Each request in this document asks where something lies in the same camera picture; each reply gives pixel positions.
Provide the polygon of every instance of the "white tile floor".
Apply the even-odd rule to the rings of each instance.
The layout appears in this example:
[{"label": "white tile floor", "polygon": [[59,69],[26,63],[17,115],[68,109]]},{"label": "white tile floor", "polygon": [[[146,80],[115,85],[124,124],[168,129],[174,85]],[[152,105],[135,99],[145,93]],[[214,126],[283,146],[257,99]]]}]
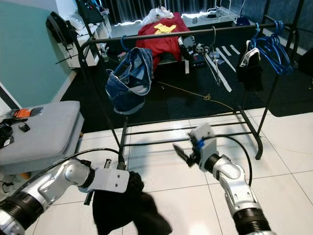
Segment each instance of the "white tile floor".
[{"label": "white tile floor", "polygon": [[[249,110],[257,127],[264,109]],[[129,128],[129,132],[190,127],[204,122],[212,124],[236,122],[234,116],[165,122]],[[274,117],[268,113],[261,137],[264,152],[261,160],[253,158],[256,143],[253,137],[236,136],[251,155],[254,189],[271,228],[279,235],[310,235],[313,231],[313,113],[290,117]],[[247,130],[242,124],[214,127],[216,134]],[[158,132],[128,136],[127,142],[145,142],[185,138],[189,130]],[[186,152],[187,141],[178,142]],[[111,131],[85,134],[79,150],[95,147],[117,148]],[[227,140],[218,140],[220,154],[234,162],[248,165],[241,149]],[[89,153],[81,156],[92,165],[103,165],[106,158],[117,163],[110,153]],[[151,193],[158,209],[171,223],[173,235],[237,234],[224,194],[218,182],[196,166],[189,168],[173,151],[172,144],[131,147],[125,150],[128,169],[140,173],[145,192]],[[28,229],[27,235],[77,234],[95,235],[91,207],[84,206],[85,195],[70,188],[56,204]],[[111,233],[135,235],[133,223]]]}]

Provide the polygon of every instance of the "blue hanger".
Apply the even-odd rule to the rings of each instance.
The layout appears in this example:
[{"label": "blue hanger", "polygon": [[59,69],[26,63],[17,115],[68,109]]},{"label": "blue hanger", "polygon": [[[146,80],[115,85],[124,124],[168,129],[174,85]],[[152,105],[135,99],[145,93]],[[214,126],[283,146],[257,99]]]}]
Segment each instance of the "blue hanger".
[{"label": "blue hanger", "polygon": [[121,37],[121,45],[122,45],[122,47],[123,47],[124,50],[126,50],[127,52],[129,52],[129,51],[130,51],[129,48],[125,47],[124,42],[123,42],[123,40],[124,40],[125,37],[126,37],[126,35],[123,35],[123,36]]},{"label": "blue hanger", "polygon": [[279,75],[288,75],[292,73],[290,59],[278,37],[284,30],[284,23],[282,21],[275,21],[274,23],[276,25],[275,31],[269,37],[258,37],[260,29],[259,24],[256,23],[257,32],[251,39],[250,49],[258,48]]}]

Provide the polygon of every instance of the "gray cushion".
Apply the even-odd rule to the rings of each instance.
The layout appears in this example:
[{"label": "gray cushion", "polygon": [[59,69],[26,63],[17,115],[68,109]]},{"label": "gray cushion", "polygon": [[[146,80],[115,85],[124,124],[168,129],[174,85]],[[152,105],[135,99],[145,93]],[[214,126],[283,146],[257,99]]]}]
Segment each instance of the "gray cushion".
[{"label": "gray cushion", "polygon": [[50,158],[62,153],[79,114],[78,101],[40,105],[42,113],[26,122],[30,130],[22,132],[12,125],[14,143],[0,149],[0,165]]}]

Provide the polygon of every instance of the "curtain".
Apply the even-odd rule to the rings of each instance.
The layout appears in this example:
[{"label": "curtain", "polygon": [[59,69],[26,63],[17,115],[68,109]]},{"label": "curtain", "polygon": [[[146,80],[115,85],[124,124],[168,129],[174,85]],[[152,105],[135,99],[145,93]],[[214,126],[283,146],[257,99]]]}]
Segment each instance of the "curtain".
[{"label": "curtain", "polygon": [[215,0],[102,0],[113,24],[142,20],[152,8],[166,6],[171,12],[199,13],[213,7]]}]

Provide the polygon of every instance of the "gray ottoman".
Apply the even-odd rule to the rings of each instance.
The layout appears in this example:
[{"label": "gray ottoman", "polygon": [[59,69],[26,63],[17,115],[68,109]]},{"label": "gray ottoman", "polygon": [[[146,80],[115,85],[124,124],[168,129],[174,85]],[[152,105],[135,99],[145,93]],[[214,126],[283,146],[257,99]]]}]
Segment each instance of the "gray ottoman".
[{"label": "gray ottoman", "polygon": [[41,114],[29,117],[28,132],[12,125],[14,143],[0,149],[1,174],[44,169],[74,154],[84,123],[78,101],[40,105]]}]

